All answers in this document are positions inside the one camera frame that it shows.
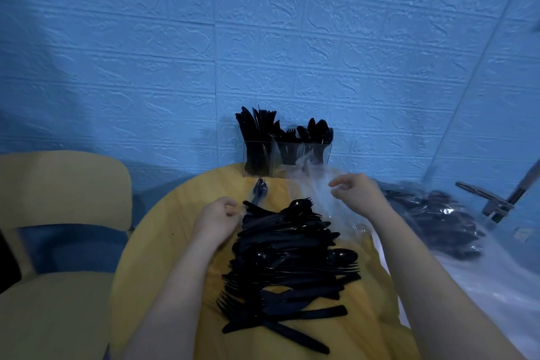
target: textured brick wall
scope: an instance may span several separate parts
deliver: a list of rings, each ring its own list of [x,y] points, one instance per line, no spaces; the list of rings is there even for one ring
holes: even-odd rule
[[[538,0],[0,3],[0,151],[121,159],[142,209],[241,159],[242,105],[383,179],[507,192],[540,148]]]

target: clear plastic bag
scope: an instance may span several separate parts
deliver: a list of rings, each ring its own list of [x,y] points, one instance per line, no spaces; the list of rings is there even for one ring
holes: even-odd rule
[[[309,162],[292,166],[293,197],[309,196],[314,210],[350,241],[371,233],[381,265],[388,271],[381,243],[371,224],[330,193],[328,182],[340,172]],[[519,266],[485,229],[486,218],[472,213],[441,191],[417,183],[380,182],[392,207],[432,250],[457,284],[530,360],[540,360],[540,276]],[[401,301],[400,321],[409,326]]]

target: round wooden table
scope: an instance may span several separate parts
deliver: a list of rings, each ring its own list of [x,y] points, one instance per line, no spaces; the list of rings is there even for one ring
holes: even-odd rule
[[[111,292],[111,350],[118,354],[126,344],[173,265],[186,247],[193,222],[208,202],[230,196],[251,200],[255,178],[242,177],[242,165],[224,166],[180,185],[160,200],[141,221],[122,253]],[[263,208],[279,211],[289,205],[285,179],[267,179]],[[362,279],[347,285],[339,302],[319,298],[309,309],[344,304],[344,317],[288,321],[330,347],[330,355],[313,352],[263,327],[224,335],[226,319],[215,299],[223,289],[221,275],[229,272],[233,236],[214,256],[203,295],[195,357],[215,359],[419,359],[410,329],[398,319],[397,295],[391,278],[381,267],[371,237],[354,247],[359,254]]]

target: pile of black cutlery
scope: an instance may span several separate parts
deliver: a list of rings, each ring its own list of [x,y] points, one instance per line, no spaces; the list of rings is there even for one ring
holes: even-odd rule
[[[236,113],[236,119],[246,143],[246,171],[255,176],[268,176],[271,169],[272,142],[278,146],[281,163],[294,165],[298,158],[313,152],[314,161],[323,163],[325,148],[334,139],[334,130],[325,120],[309,120],[307,128],[282,130],[279,120],[275,120],[276,111],[256,110],[253,114],[246,108]]]
[[[255,186],[255,199],[266,186]],[[333,300],[345,284],[360,279],[358,255],[334,248],[337,232],[312,210],[310,199],[299,199],[278,213],[245,201],[246,216],[233,245],[231,271],[223,275],[225,291],[217,299],[229,323],[223,333],[264,326],[309,349],[328,354],[328,347],[280,322],[345,316],[343,305],[303,310],[318,297]],[[281,293],[267,290],[281,285]]]
[[[448,193],[424,192],[415,186],[407,188],[379,182],[382,193],[416,235],[434,251],[458,260],[472,260],[482,255],[479,244],[485,234],[475,219]]]

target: person's left arm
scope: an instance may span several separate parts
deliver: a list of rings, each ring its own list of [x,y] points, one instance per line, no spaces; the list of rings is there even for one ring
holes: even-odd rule
[[[242,218],[236,204],[223,197],[203,208],[192,240],[120,354],[121,360],[193,358],[206,270]]]

